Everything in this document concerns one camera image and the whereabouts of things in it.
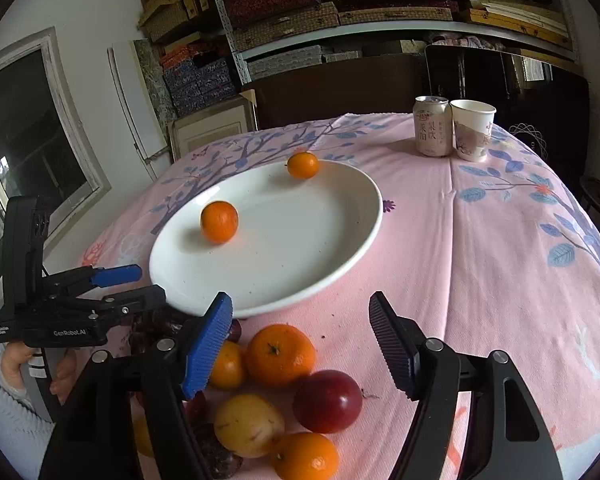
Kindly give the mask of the grey knitted sleeve forearm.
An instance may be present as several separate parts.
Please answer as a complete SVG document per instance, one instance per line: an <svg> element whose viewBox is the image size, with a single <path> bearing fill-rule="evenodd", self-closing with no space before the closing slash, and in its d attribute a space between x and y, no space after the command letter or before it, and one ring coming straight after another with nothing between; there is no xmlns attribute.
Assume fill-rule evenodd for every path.
<svg viewBox="0 0 600 480"><path fill-rule="evenodd" d="M53 429L32 410L27 391L7 385L0 370L0 450L21 478L38 478Z"/></svg>

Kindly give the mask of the person's left hand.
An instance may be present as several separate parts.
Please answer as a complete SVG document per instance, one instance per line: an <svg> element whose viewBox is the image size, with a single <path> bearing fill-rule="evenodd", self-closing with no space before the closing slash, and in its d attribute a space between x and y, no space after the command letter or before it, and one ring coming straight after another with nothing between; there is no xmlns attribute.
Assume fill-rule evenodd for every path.
<svg viewBox="0 0 600 480"><path fill-rule="evenodd" d="M34 350L21 341L10 342L1 356L0 372L4 388L16 399L30 401L24 385L21 367L30 361ZM50 384L50 392L65 403L76 382L76 352L68 349L56 366L55 378Z"/></svg>

